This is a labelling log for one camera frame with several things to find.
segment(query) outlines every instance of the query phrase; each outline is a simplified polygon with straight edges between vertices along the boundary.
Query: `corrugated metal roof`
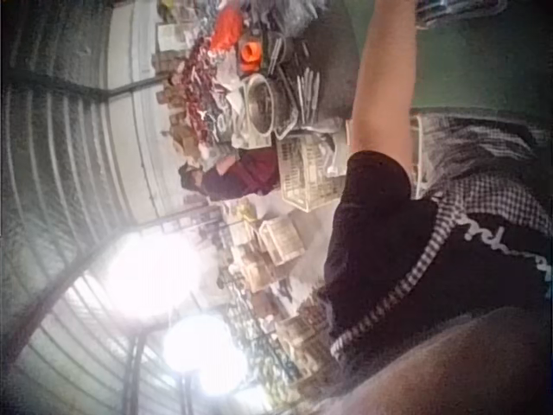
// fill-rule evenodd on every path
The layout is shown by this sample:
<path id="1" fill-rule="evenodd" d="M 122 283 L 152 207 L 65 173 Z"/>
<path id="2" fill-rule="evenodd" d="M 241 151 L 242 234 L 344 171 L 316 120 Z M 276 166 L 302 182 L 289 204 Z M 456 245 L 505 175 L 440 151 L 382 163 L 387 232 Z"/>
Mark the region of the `corrugated metal roof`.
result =
<path id="1" fill-rule="evenodd" d="M 118 182 L 105 88 L 108 1 L 3 3 L 3 404 L 22 413 L 128 413 L 139 332 L 103 283 L 133 224 Z M 42 76 L 41 82 L 33 78 Z M 44 80 L 53 82 L 45 87 Z M 181 413 L 160 342 L 139 357 L 138 413 Z M 197 413 L 213 412 L 198 401 Z"/>

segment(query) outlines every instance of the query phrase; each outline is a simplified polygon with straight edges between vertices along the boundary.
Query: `orange object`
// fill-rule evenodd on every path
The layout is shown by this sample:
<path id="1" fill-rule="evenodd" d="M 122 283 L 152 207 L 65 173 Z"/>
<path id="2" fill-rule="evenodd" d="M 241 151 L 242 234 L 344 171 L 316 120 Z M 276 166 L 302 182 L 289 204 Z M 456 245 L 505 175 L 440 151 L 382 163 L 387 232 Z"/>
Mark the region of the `orange object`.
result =
<path id="1" fill-rule="evenodd" d="M 240 8 L 226 6 L 217 17 L 211 39 L 211 50 L 229 50 L 242 35 L 242 15 Z"/>
<path id="2" fill-rule="evenodd" d="M 247 63 L 260 62 L 262 54 L 263 49 L 259 41 L 248 41 L 240 50 L 242 61 Z"/>
<path id="3" fill-rule="evenodd" d="M 243 73 L 257 72 L 257 71 L 259 71 L 259 68 L 261 67 L 260 63 L 261 62 L 252 62 L 252 63 L 240 62 L 240 70 Z"/>

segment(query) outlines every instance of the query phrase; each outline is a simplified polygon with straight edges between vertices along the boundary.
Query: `bright light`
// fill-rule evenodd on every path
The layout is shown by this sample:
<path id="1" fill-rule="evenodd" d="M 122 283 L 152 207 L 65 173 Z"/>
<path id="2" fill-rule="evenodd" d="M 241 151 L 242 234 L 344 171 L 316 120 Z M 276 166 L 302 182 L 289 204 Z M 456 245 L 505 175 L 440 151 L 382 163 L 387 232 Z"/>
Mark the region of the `bright light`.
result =
<path id="1" fill-rule="evenodd" d="M 188 297 L 199 274 L 198 255 L 182 235 L 131 235 L 111 264 L 107 290 L 125 315 L 159 316 Z"/>
<path id="2" fill-rule="evenodd" d="M 219 351 L 212 364 L 200 371 L 200 384 L 206 395 L 224 395 L 236 389 L 248 373 L 248 362 L 235 347 Z"/>
<path id="3" fill-rule="evenodd" d="M 176 372 L 197 370 L 208 395 L 235 389 L 248 373 L 242 352 L 232 344 L 226 325 L 217 317 L 190 317 L 176 324 L 165 336 L 163 357 Z"/>
<path id="4" fill-rule="evenodd" d="M 165 336 L 163 357 L 176 372 L 203 369 L 232 345 L 225 323 L 213 316 L 195 316 L 178 322 Z"/>

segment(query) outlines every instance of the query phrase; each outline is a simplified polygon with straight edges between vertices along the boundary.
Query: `white crate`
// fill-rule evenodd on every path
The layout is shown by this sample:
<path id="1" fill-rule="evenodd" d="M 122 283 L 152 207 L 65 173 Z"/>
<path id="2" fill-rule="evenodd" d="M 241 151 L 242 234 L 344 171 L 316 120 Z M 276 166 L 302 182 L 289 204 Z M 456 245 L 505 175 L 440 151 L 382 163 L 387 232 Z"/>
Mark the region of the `white crate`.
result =
<path id="1" fill-rule="evenodd" d="M 312 133 L 276 141 L 283 199 L 304 212 L 339 199 L 346 182 L 344 176 L 325 176 L 320 142 Z"/>
<path id="2" fill-rule="evenodd" d="M 300 235 L 288 216 L 264 221 L 259 235 L 275 265 L 282 265 L 305 253 Z"/>

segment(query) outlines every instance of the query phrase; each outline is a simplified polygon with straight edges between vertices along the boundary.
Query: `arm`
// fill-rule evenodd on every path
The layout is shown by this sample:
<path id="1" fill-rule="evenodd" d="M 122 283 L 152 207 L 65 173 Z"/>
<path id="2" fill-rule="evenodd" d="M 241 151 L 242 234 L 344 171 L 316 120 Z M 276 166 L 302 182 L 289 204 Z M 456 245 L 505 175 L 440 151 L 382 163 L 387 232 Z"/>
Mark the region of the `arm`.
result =
<path id="1" fill-rule="evenodd" d="M 215 165 L 215 168 L 217 169 L 217 173 L 219 173 L 219 176 L 224 175 L 229 170 L 229 168 L 231 168 L 231 166 L 235 164 L 236 161 L 237 161 L 236 156 L 226 156 L 220 159 Z"/>
<path id="2" fill-rule="evenodd" d="M 373 150 L 410 176 L 410 106 L 415 87 L 416 0 L 376 0 L 353 103 L 352 152 Z"/>

